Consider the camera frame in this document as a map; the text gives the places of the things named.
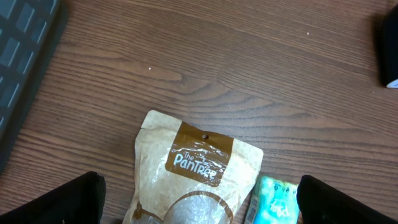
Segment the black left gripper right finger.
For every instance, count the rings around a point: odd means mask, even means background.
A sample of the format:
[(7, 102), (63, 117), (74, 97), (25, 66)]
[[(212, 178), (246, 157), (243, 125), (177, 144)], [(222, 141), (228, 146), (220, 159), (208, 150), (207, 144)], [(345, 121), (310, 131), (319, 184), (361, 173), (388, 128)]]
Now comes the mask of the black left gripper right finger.
[(332, 186), (303, 175), (297, 203), (304, 224), (397, 224), (397, 221)]

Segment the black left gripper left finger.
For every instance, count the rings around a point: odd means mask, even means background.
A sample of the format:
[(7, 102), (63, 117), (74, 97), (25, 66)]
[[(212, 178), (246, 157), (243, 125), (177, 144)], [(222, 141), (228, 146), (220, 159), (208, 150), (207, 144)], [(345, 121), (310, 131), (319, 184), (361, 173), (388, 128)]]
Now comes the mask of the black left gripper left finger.
[(1, 223), (99, 224), (105, 196), (104, 177), (90, 171), (1, 215)]

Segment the teal tissue packet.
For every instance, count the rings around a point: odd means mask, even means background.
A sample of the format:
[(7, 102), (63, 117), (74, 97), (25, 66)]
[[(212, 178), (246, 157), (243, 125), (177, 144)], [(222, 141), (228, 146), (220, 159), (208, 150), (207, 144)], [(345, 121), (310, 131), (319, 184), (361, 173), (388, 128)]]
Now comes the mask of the teal tissue packet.
[(297, 224), (297, 184), (259, 176), (244, 224)]

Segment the white packet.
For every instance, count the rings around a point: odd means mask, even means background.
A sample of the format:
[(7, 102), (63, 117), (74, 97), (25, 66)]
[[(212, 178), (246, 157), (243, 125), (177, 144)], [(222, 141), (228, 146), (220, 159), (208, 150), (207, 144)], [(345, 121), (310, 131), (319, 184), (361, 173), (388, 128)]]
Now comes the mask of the white packet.
[(263, 151), (156, 110), (135, 140), (134, 195), (124, 223), (232, 223)]

